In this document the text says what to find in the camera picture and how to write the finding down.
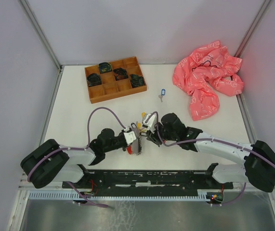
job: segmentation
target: wooden tray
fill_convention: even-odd
[[[109,63],[112,65],[112,71],[104,74],[100,74],[99,65],[85,67],[86,78],[92,73],[97,73],[100,75],[102,80],[101,85],[89,87],[89,85],[87,84],[89,99],[91,103],[111,100],[147,90],[145,78],[144,86],[133,88],[131,85],[131,74],[136,74],[144,77],[136,57],[120,59]],[[120,67],[126,69],[129,78],[116,81],[113,70]]]

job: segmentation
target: gray floor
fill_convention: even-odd
[[[236,193],[225,193],[228,201]],[[267,193],[247,192],[234,204],[100,201],[110,208],[70,201],[29,200],[22,231],[275,231]]]

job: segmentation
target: wooden organizer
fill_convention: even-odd
[[[109,63],[112,65],[112,71],[104,74],[100,74],[99,65],[85,67],[86,78],[90,74],[96,73],[100,75],[102,80],[101,85],[93,87],[89,87],[89,84],[87,83],[91,103],[111,100],[147,90],[147,84],[136,57],[116,60]],[[120,67],[126,69],[129,78],[116,81],[113,70]],[[130,81],[131,74],[142,76],[144,78],[145,85],[133,88]]]

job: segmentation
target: wall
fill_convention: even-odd
[[[258,139],[275,151],[275,1],[243,54],[240,76]]]
[[[28,0],[61,64],[177,63],[220,39],[235,53],[263,0]]]
[[[0,0],[0,231],[38,145],[57,70],[17,0]]]

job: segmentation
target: metal frame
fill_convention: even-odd
[[[48,114],[46,117],[46,121],[44,124],[44,129],[42,132],[42,136],[40,139],[40,143],[42,144],[44,142],[44,138],[46,135],[46,131],[47,131],[47,127],[48,127],[48,123],[50,121],[51,118],[51,114],[52,114],[52,108],[53,105],[55,103],[55,99],[56,99],[56,95],[57,95],[57,91],[60,85],[60,81],[61,81],[61,77],[62,77],[62,73],[63,73],[63,68],[61,66],[61,64],[59,63],[59,61],[56,58],[56,55],[54,54],[51,46],[48,43],[48,40],[46,39],[42,29],[40,28],[38,21],[36,20],[36,17],[33,13],[33,11],[30,8],[30,5],[28,3],[27,0],[18,0],[19,3],[21,4],[25,14],[27,15],[27,17],[29,18],[30,22],[32,23],[36,33],[39,36],[39,39],[42,41],[44,47],[46,48],[47,52],[49,53],[49,55],[51,56],[55,66],[58,68],[58,74],[57,74],[57,80],[55,83],[55,87],[53,90],[53,95],[52,95],[52,99],[51,99],[51,104],[48,110]],[[243,54],[243,51],[245,50],[247,44],[249,43],[250,39],[252,38],[255,30],[257,29],[260,21],[262,20],[262,18],[264,17],[264,15],[266,14],[267,10],[269,9],[271,3],[273,0],[265,0],[260,8],[260,10],[258,11],[256,17],[254,18],[252,24],[250,25],[249,29],[247,30],[245,36],[243,37],[241,44],[239,45],[235,56],[236,57],[241,57],[241,55]],[[237,95],[237,100],[238,100],[238,104],[240,107],[240,111],[243,117],[243,121],[247,130],[247,134],[248,134],[248,138],[250,142],[255,142],[257,140],[256,134],[254,132],[254,128],[251,124],[251,119],[245,104],[245,99],[243,97],[243,95]],[[234,185],[234,189],[232,190],[228,190],[228,191],[232,191],[232,192],[237,192],[239,191],[239,189],[242,188],[241,184],[235,184]],[[10,220],[8,223],[8,227],[7,230],[8,231],[17,231],[20,229],[21,224],[22,224],[22,220],[23,220],[23,215],[26,209],[26,204],[29,198],[29,194],[34,191],[34,187],[31,183],[28,183],[26,181],[26,175],[23,174],[22,179],[21,179],[21,184],[17,193],[17,197],[16,197],[16,201],[14,203],[14,207],[12,210],[12,214],[10,216]],[[62,195],[62,194],[70,194],[72,195],[72,190],[70,189],[63,189],[61,184],[52,184],[49,185],[48,188],[45,188],[44,190],[49,190],[49,192],[53,192],[56,195]],[[44,192],[44,190],[35,190],[35,192]],[[257,189],[255,189],[254,187],[250,187],[250,184],[248,184],[247,186],[247,191],[250,192],[255,192],[258,191]],[[198,193],[203,193],[205,192],[205,190],[198,190]],[[269,193],[269,197],[270,197],[270,201],[271,201],[271,205],[274,211],[274,215],[275,215],[275,189],[272,193]]]

